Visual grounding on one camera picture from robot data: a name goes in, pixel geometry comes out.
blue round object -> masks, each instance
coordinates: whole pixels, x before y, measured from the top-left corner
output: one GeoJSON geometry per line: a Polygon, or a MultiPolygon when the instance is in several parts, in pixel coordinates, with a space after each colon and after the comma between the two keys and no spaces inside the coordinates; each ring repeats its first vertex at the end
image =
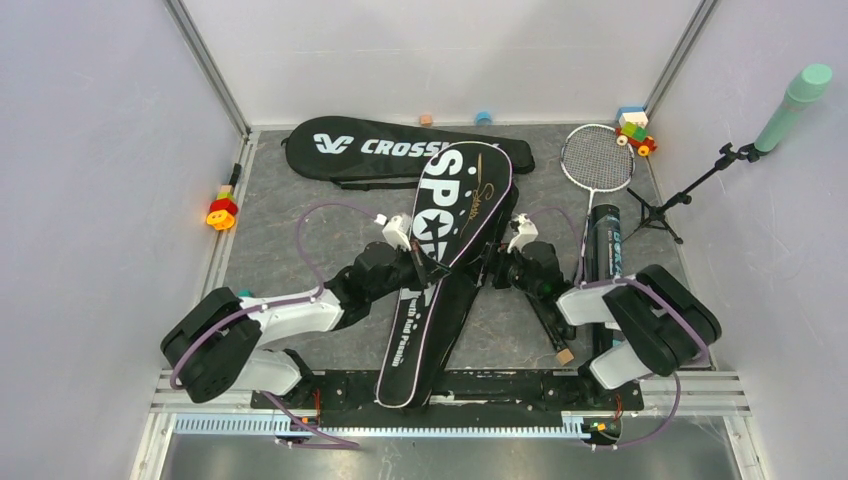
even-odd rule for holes
{"type": "Polygon", "coordinates": [[[489,112],[480,112],[474,117],[474,125],[484,126],[492,124],[492,116],[489,115],[489,112]]]}

toy car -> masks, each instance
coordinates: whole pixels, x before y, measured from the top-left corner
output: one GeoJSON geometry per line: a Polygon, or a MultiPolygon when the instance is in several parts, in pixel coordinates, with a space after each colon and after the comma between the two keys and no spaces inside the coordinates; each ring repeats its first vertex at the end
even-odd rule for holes
{"type": "Polygon", "coordinates": [[[615,134],[618,135],[615,143],[622,147],[629,143],[636,149],[636,153],[640,157],[647,157],[648,154],[657,149],[654,137],[648,135],[647,130],[635,123],[625,123],[623,127],[615,129],[615,134]]]}

mint green tube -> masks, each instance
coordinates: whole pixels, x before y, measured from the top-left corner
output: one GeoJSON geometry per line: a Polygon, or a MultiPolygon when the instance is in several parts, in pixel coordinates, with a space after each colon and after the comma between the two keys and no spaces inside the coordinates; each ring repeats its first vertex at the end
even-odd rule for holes
{"type": "Polygon", "coordinates": [[[772,151],[798,122],[801,112],[824,95],[831,78],[833,71],[830,67],[814,63],[792,79],[783,96],[783,103],[777,107],[768,125],[757,137],[754,148],[762,153],[772,151]]]}

badminton racket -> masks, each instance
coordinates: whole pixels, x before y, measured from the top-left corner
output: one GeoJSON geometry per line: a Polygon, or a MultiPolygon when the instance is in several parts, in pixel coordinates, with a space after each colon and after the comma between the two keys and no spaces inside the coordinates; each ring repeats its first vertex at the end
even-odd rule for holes
{"type": "Polygon", "coordinates": [[[584,278],[586,239],[589,216],[596,193],[611,193],[626,187],[633,176],[633,148],[616,143],[615,129],[606,125],[588,124],[568,135],[562,147],[560,165],[565,176],[578,187],[589,191],[589,208],[583,227],[580,246],[580,267],[574,282],[584,278]]]}

black mounting plate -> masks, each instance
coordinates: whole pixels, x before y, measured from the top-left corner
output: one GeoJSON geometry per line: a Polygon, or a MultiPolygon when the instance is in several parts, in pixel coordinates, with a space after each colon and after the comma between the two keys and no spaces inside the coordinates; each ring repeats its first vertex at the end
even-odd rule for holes
{"type": "MultiPolygon", "coordinates": [[[[645,408],[642,391],[627,383],[594,403],[579,395],[582,380],[561,370],[448,370],[436,381],[429,405],[416,409],[390,409],[375,403],[378,370],[327,370],[314,372],[310,395],[288,408],[316,408],[324,427],[447,428],[447,427],[556,427],[562,411],[614,411],[615,395],[624,411],[645,408]]],[[[273,409],[264,395],[254,393],[250,406],[273,409]]]]}

